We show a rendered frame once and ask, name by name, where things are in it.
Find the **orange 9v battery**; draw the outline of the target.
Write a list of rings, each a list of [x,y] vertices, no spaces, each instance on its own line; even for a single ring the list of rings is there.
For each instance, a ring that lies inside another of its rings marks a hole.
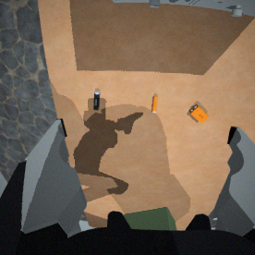
[[[189,112],[201,123],[203,123],[208,118],[208,115],[205,114],[204,111],[196,104],[189,110]]]

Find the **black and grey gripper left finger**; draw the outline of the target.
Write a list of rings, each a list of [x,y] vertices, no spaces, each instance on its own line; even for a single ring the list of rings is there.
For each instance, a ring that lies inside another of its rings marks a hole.
[[[87,202],[67,164],[66,137],[57,118],[9,179],[0,198],[0,255],[46,255],[81,232]]]

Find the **black aa battery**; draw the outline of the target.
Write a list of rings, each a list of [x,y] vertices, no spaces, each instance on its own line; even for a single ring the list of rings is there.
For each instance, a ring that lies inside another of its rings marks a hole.
[[[94,92],[94,103],[93,103],[94,110],[99,110],[99,102],[100,102],[100,92],[95,91]]]

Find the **grey drawer front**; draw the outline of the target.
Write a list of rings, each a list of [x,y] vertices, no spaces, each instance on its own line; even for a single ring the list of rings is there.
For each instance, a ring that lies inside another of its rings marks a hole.
[[[116,0],[117,2],[149,2],[149,0]],[[160,3],[188,5],[193,0],[150,0],[149,7],[159,7]]]
[[[193,6],[232,11],[232,17],[241,17],[242,13],[255,16],[255,0],[199,0]]]

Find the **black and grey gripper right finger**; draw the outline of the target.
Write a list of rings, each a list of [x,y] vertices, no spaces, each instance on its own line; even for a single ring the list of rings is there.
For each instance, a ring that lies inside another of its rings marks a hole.
[[[230,172],[213,210],[215,230],[255,243],[255,144],[240,127],[230,128],[227,144]]]

